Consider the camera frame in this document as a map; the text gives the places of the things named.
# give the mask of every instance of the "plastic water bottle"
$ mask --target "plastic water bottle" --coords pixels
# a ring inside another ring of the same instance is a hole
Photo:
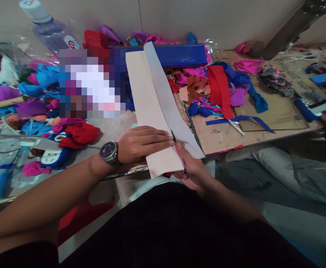
[[[38,0],[24,0],[19,6],[34,22],[35,36],[58,58],[60,49],[81,49],[67,26],[54,20]]]

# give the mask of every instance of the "bottle label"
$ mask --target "bottle label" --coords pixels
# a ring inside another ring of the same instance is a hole
[[[64,37],[65,43],[68,45],[70,49],[81,49],[79,43],[70,35]]]

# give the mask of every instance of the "watch face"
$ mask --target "watch face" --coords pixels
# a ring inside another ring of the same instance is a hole
[[[115,148],[116,148],[115,143],[113,143],[112,141],[105,143],[101,148],[100,155],[103,158],[108,158],[113,155]]]

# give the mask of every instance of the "black shirt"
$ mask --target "black shirt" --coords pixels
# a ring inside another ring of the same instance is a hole
[[[56,267],[49,242],[0,254],[0,267]],[[60,267],[316,267],[270,225],[237,225],[177,183],[116,213]]]

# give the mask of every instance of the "wall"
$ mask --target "wall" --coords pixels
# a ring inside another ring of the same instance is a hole
[[[0,33],[35,40],[30,19],[19,1],[0,1]],[[42,0],[54,18],[74,21],[76,35],[85,29],[110,25],[121,40],[134,30],[165,38],[185,38],[193,31],[199,40],[212,38],[223,49],[249,39],[268,42],[302,6],[304,0]],[[300,42],[326,42],[326,15],[302,34]],[[43,49],[36,44],[35,49]]]

